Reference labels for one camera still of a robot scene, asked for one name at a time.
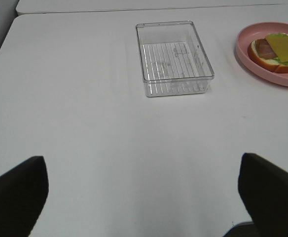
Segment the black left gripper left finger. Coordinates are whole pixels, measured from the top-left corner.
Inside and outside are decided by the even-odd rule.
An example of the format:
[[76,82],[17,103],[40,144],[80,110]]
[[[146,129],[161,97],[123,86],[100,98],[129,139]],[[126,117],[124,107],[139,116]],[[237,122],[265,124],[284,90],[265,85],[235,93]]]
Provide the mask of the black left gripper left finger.
[[48,196],[42,156],[31,157],[0,176],[0,237],[28,237]]

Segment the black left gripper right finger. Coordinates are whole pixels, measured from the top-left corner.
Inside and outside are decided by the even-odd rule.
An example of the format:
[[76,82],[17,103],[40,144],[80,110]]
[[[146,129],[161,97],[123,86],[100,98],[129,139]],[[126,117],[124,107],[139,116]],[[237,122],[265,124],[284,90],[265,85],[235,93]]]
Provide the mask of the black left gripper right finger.
[[245,153],[238,192],[263,237],[288,237],[288,172],[265,158]]

